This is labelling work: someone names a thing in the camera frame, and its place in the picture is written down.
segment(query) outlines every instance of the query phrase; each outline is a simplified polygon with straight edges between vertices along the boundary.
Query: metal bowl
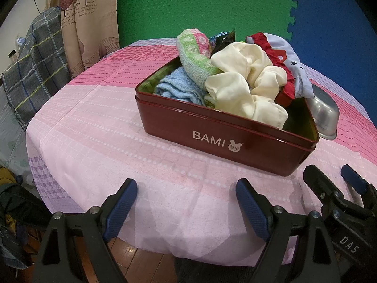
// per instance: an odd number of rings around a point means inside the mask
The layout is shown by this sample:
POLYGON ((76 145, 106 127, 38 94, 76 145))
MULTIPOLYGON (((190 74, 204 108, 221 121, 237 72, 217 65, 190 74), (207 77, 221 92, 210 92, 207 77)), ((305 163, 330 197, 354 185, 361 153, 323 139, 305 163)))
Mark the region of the metal bowl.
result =
POLYGON ((311 114, 316 123, 319 136, 324 139, 336 138, 336 127, 339 121, 339 108, 329 94, 313 85, 314 98, 307 99, 311 114))

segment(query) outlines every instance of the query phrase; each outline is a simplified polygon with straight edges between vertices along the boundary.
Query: printed logo on box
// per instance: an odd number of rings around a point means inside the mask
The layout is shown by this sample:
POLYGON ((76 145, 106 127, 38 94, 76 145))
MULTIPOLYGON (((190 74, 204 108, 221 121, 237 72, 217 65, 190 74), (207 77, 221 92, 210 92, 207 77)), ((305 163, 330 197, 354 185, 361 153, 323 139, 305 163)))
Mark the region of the printed logo on box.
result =
POLYGON ((228 149, 231 150, 232 152, 238 152, 241 150, 242 144, 236 144, 234 140, 230 141, 230 145, 228 146, 228 149))
MULTIPOLYGON (((211 136, 211 139, 209 139, 207 134, 204 134, 203 136, 201 136, 200 132, 198 131, 193 131, 192 138, 201 140, 201 141, 205 140, 209 144, 215 144, 215 145, 218 145, 219 147, 221 146, 222 148, 224 148, 224 145, 225 145, 225 139, 221 139, 221 138, 215 139, 213 136, 211 136)), ((242 143, 236 144, 234 140, 231 140, 230 144, 228 145, 228 149, 232 152, 238 152, 241 150, 241 146, 242 146, 242 143)))

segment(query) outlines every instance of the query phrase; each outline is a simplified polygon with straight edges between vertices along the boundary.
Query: round table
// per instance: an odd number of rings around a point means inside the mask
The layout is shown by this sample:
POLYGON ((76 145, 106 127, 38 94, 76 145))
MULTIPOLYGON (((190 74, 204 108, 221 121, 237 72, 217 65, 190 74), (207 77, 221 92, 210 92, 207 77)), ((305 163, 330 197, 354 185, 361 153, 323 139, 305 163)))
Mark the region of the round table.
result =
MULTIPOLYGON (((337 84, 306 67, 340 109, 338 136, 320 139, 288 177, 206 154, 144 132, 136 85, 178 55, 175 39, 138 41, 106 57, 55 94, 31 120, 26 143, 34 180, 51 212, 101 205, 126 178, 138 197, 118 237, 144 250, 220 265, 255 265, 264 241, 242 217, 234 185, 247 178, 272 205, 293 213, 320 210, 303 182, 315 164, 344 193, 349 164, 377 186, 377 130, 363 107, 337 84)), ((291 259, 291 239, 284 261, 291 259)))

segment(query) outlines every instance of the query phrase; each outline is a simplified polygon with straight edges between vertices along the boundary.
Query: green and pink towel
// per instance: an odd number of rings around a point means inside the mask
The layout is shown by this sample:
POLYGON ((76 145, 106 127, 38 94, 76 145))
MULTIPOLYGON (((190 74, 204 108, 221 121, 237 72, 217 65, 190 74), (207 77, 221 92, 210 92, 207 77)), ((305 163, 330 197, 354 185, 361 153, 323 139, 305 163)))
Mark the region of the green and pink towel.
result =
POLYGON ((210 75, 222 71, 211 64, 211 45, 206 35, 198 29, 184 30, 177 37, 180 61, 188 76, 203 90, 210 75))

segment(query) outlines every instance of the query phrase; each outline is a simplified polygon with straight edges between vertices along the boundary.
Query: bear logo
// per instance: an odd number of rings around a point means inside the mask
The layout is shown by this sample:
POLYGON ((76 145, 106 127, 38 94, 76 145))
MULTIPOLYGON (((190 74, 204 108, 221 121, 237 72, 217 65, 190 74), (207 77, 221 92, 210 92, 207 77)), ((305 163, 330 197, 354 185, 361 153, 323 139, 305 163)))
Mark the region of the bear logo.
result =
POLYGON ((241 143, 236 144, 236 143, 234 142, 234 140, 231 140, 231 141, 230 141, 230 145, 228 146, 228 149, 231 150, 232 152, 238 152, 238 151, 241 150, 241 146, 242 146, 241 143))

